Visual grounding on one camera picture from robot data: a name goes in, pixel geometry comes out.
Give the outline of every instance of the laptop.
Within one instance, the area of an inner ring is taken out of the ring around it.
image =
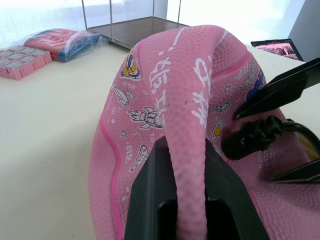
[[[289,38],[266,41],[252,41],[251,45],[257,49],[261,49],[269,53],[277,54],[290,59],[303,61],[296,46]]]

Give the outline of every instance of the glass display case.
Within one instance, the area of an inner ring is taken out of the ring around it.
[[[87,31],[101,34],[110,42],[128,49],[153,34],[186,27],[179,23],[181,0],[176,1],[175,9],[171,9],[178,10],[176,21],[167,19],[171,6],[168,6],[168,0],[109,0],[108,4],[100,5],[90,13],[90,19],[94,19],[99,17],[98,12],[104,11],[103,17],[94,20],[91,24],[94,26],[89,26],[86,17],[89,8],[82,0]],[[101,21],[105,24],[95,25]]]

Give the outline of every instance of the pink container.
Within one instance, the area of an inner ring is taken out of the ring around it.
[[[21,80],[52,62],[50,52],[25,46],[0,51],[0,77]]]

